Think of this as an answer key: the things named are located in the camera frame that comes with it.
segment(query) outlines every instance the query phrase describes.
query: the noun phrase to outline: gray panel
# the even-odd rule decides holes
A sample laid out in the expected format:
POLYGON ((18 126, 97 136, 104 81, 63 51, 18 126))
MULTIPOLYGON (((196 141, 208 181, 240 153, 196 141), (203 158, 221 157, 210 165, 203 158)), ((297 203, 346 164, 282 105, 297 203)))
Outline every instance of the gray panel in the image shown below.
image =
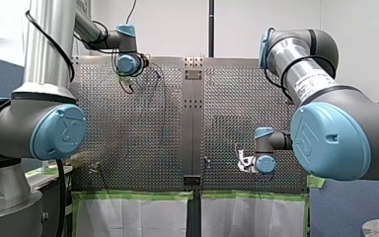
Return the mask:
MULTIPOLYGON (((21 86, 24 77, 24 67, 0 60, 0 98, 10 98, 11 92, 21 86)), ((23 159, 23 171, 29 172, 41 166, 36 159, 23 159)))
POLYGON ((72 90, 88 129, 74 189, 181 191, 183 60, 154 59, 161 69, 147 68, 132 95, 121 90, 109 56, 77 60, 72 90), (98 162, 100 174, 90 172, 98 162))
POLYGON ((379 219, 379 181, 326 180, 310 191, 312 237, 360 237, 368 220, 379 219))
POLYGON ((234 144, 254 154, 258 126, 288 130, 293 106, 270 85, 253 59, 204 60, 203 153, 210 160, 204 169, 205 190, 261 190, 307 193, 306 174, 291 151, 275 153, 274 175, 240 172, 234 144))

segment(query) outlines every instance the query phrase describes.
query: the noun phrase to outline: vertical metal post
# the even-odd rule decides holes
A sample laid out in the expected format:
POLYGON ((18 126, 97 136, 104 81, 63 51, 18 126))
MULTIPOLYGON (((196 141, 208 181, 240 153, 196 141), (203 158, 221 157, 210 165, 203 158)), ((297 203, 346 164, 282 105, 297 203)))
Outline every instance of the vertical metal post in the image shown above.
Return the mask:
POLYGON ((208 9, 208 57, 214 57, 214 0, 209 0, 208 9))
MULTIPOLYGON (((30 14, 67 55, 72 54, 76 0, 32 0, 30 14)), ((29 25, 24 84, 14 93, 39 93, 74 98, 69 68, 47 38, 29 25)))

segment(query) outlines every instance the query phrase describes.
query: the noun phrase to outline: robotic arm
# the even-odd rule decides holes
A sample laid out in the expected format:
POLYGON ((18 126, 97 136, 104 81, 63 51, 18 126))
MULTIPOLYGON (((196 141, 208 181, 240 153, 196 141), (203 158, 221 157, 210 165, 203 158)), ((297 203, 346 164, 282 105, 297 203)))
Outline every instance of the robotic arm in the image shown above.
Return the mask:
MULTIPOLYGON (((256 138, 257 150, 281 149, 275 143, 283 143, 313 175, 339 181, 379 180, 379 104, 335 81, 339 60, 335 41, 322 31, 268 31, 260 59, 262 69, 278 76, 276 86, 297 110, 290 142, 282 136, 256 138)), ((269 130, 265 136, 275 133, 269 130)))
POLYGON ((89 49, 117 50, 120 76, 136 76, 148 65, 137 52, 132 25, 102 32, 76 0, 33 0, 27 17, 32 24, 24 83, 10 100, 0 99, 1 237, 41 234, 41 193, 30 190, 21 159, 67 158, 84 138, 85 115, 69 92, 75 73, 70 61, 74 32, 89 49))

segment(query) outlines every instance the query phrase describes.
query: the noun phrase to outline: metal bracket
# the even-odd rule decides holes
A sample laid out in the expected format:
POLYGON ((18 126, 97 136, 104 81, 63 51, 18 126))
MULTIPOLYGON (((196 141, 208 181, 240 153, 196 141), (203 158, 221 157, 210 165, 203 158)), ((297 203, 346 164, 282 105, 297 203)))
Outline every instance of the metal bracket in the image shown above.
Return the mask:
POLYGON ((186 70, 186 80, 201 80, 201 70, 186 70))
POLYGON ((186 175, 184 176, 185 186, 199 186, 201 184, 200 175, 186 175))

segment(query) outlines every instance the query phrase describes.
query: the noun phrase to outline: gray joint housing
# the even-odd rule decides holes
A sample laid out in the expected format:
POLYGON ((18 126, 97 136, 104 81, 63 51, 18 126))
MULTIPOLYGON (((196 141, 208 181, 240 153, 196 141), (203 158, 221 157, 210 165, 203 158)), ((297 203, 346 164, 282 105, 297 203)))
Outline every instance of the gray joint housing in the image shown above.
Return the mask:
POLYGON ((288 134, 273 132, 255 138, 256 154, 272 154, 275 150, 292 150, 292 140, 288 134))
POLYGON ((362 180, 379 180, 379 104, 358 90, 335 90, 317 97, 313 102, 337 106, 352 116, 363 129, 371 149, 371 164, 362 180))
POLYGON ((33 158, 30 141, 37 124, 56 102, 12 100, 11 106, 0 112, 0 160, 33 158))

